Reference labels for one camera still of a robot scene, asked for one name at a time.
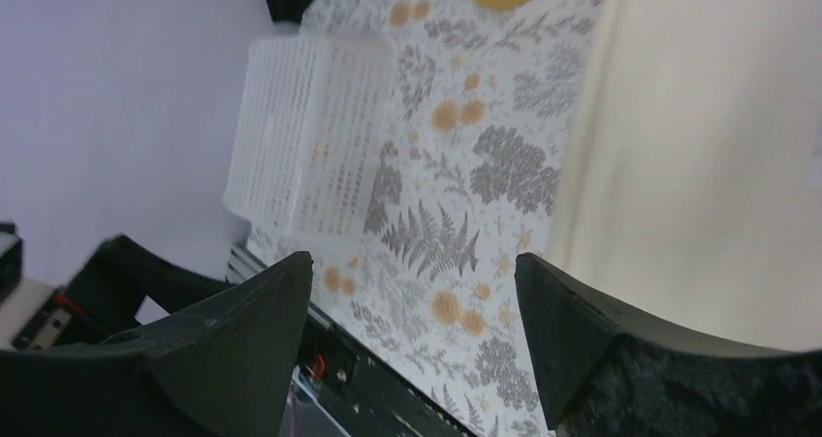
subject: gray fern pattern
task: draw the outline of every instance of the gray fern pattern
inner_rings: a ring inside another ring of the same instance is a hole
[[[486,435],[485,429],[483,428],[483,419],[480,416],[479,411],[477,411],[477,407],[471,403],[471,399],[468,398],[467,394],[463,394],[465,397],[465,405],[468,409],[467,416],[462,415],[462,411],[457,405],[457,401],[454,400],[451,393],[448,392],[448,385],[442,385],[442,399],[437,397],[437,391],[435,388],[431,388],[431,398],[435,401],[438,401],[442,404],[442,407],[445,408],[451,416],[457,418],[460,421],[463,421],[465,425],[468,427],[471,432],[478,436]],[[493,427],[490,429],[488,437],[495,437],[499,434],[499,416],[494,417],[494,424]]]
[[[414,148],[412,148],[411,157],[423,159],[425,161],[426,171],[434,172],[434,180],[448,183],[443,189],[444,192],[456,193],[467,198],[469,201],[471,200],[471,195],[468,193],[468,190],[465,189],[465,179],[467,177],[464,176],[462,167],[460,167],[459,164],[452,165],[445,153],[442,153],[439,158],[434,158],[433,155],[426,150],[423,150],[422,153],[419,151],[415,153],[413,151]]]
[[[457,230],[451,215],[442,204],[437,205],[439,224],[420,200],[417,215],[409,206],[406,215],[408,223],[405,223],[400,213],[396,225],[391,224],[382,236],[382,242],[396,256],[401,257],[408,268],[419,262],[417,277],[428,271],[428,279],[431,281],[452,268],[462,276],[467,265],[471,266],[471,270],[476,270],[478,263],[476,248],[480,231],[472,237],[468,236],[468,213],[465,212],[462,225]]]
[[[391,141],[386,141],[380,149],[380,165],[374,179],[374,191],[368,203],[368,212],[365,216],[365,231],[379,234],[388,222],[386,204],[399,204],[402,194],[402,175],[389,161],[396,158],[399,150]]]
[[[363,0],[314,0],[302,15],[303,28],[324,28],[328,33],[366,32],[382,29],[380,15],[362,12]]]
[[[507,197],[522,212],[543,206],[553,214],[559,171],[544,166],[545,151],[525,142],[516,128],[490,126],[473,149],[485,163],[471,171],[471,191],[488,204]]]
[[[397,83],[405,109],[403,118],[410,120],[420,108],[420,103],[431,94],[431,86],[437,72],[436,63],[418,47],[408,45],[399,53],[397,64]]]
[[[426,22],[426,31],[430,39],[439,39],[448,49],[477,49],[489,39],[487,34],[481,32],[476,20],[431,20]]]
[[[491,45],[486,51],[500,47],[519,52],[522,50],[523,41],[532,45],[539,45],[543,39],[556,37],[559,32],[571,28],[574,20],[573,16],[564,16],[559,20],[551,21],[548,14],[543,14],[530,21],[527,17],[523,17],[505,32],[504,37]]]
[[[511,424],[511,430],[517,432],[517,437],[538,437],[540,435],[539,427],[532,420],[514,421]]]
[[[368,338],[375,339],[380,342],[380,346],[390,352],[395,352],[399,349],[399,342],[392,338],[394,329],[388,321],[379,315],[371,313],[367,306],[363,306],[354,300],[351,301],[351,312],[354,314],[354,319],[361,321],[365,325],[365,333]]]
[[[570,26],[572,32],[579,35],[587,35],[593,30],[594,21],[589,17],[577,18]]]
[[[532,72],[514,76],[514,110],[532,111],[543,119],[569,110],[580,91],[583,54],[569,43],[557,43],[552,49],[552,63],[538,77]]]
[[[404,358],[417,366],[421,374],[433,372],[438,377],[444,376],[450,380],[460,379],[473,389],[479,387],[480,376],[468,370],[464,362],[448,361],[446,354],[445,349],[432,351],[428,345],[422,344],[406,354]]]
[[[391,307],[388,316],[393,322],[394,330],[404,335],[407,341],[414,342],[428,329],[426,320],[417,312],[417,306],[423,298],[423,287],[416,280],[400,277],[399,274],[395,259],[388,253],[377,253],[363,259],[362,275],[365,284],[375,287],[379,299]]]
[[[528,373],[514,365],[516,358],[514,345],[495,336],[480,344],[475,366],[484,386],[496,384],[496,392],[505,406],[533,411],[539,406],[539,396]]]

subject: white plastic part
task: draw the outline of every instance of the white plastic part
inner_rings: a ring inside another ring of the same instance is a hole
[[[225,206],[280,234],[359,242],[393,61],[378,39],[252,44]]]

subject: white wall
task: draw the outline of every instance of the white wall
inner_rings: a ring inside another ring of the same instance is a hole
[[[221,203],[265,0],[0,0],[0,218],[28,277],[68,281],[124,232],[222,276]]]

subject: patterned paper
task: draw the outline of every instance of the patterned paper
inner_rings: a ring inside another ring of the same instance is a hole
[[[359,248],[313,254],[312,300],[478,435],[548,435],[517,254],[543,254],[600,0],[315,0],[303,31],[383,34],[397,72]],[[254,228],[273,264],[294,241]]]

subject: cream curtain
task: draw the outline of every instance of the cream curtain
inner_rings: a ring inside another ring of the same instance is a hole
[[[822,0],[605,7],[549,260],[689,328],[822,348]]]

